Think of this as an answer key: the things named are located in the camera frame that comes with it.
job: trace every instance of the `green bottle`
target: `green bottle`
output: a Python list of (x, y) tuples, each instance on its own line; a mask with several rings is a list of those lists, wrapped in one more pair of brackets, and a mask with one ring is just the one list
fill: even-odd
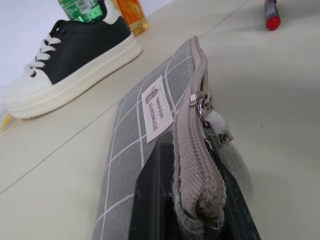
[(70, 20), (94, 22), (104, 13), (98, 0), (58, 0)]

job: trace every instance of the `orange bottle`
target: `orange bottle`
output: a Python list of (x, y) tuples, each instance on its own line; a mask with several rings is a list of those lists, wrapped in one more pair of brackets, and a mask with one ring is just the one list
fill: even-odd
[(135, 36), (149, 29), (149, 24), (139, 0), (112, 0), (112, 2), (120, 10)]

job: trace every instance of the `black shoe upper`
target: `black shoe upper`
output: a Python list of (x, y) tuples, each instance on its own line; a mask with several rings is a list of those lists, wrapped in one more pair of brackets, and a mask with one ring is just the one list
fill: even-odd
[(42, 60), (43, 70), (52, 84), (63, 80), (91, 60), (112, 49), (131, 34), (122, 16), (114, 24), (102, 20), (79, 22), (59, 20), (50, 32), (61, 43), (52, 44), (49, 60)]

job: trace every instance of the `grid pattern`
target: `grid pattern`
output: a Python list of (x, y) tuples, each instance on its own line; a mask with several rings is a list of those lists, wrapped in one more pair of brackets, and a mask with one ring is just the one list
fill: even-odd
[[(147, 143), (141, 93), (162, 75), (165, 94), (175, 117), (194, 71), (191, 41), (188, 40), (120, 101), (92, 240), (128, 238), (136, 180), (157, 141)], [(173, 125), (165, 132), (172, 130)]]

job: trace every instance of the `white table surface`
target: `white table surface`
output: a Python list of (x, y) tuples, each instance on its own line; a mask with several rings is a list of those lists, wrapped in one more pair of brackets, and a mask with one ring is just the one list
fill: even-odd
[(215, 109), (251, 176), (263, 240), (320, 239), (320, 2), (176, 0), (149, 17), (144, 52), (66, 106), (0, 134), (0, 239), (89, 240), (118, 101), (199, 36)]

